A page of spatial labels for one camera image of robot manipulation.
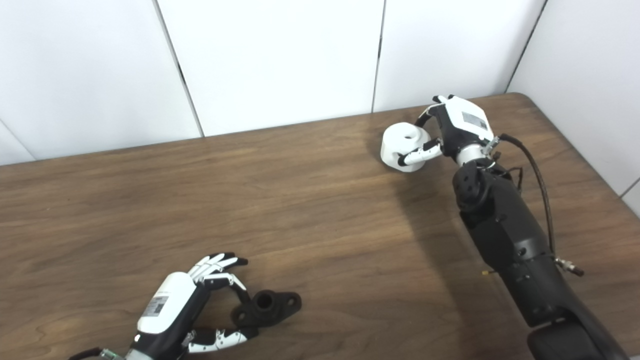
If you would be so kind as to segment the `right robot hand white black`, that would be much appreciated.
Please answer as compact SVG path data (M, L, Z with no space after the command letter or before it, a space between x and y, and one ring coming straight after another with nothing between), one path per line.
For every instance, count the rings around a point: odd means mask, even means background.
M437 95L414 123L425 127L434 118L440 135L398 157L400 168L414 166L439 156L453 159L459 167L489 158L498 143L486 113L475 103L459 96Z

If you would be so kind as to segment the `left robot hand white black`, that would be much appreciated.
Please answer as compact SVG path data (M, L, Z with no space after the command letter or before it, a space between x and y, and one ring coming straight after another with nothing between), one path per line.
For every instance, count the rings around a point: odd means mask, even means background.
M182 360L190 354L213 353L258 337L259 330L254 326L195 327L214 291L232 289L242 305L249 303L247 288L230 272L230 268L247 264L247 259L233 252L218 252L201 258L188 271L170 273L138 319L126 360Z

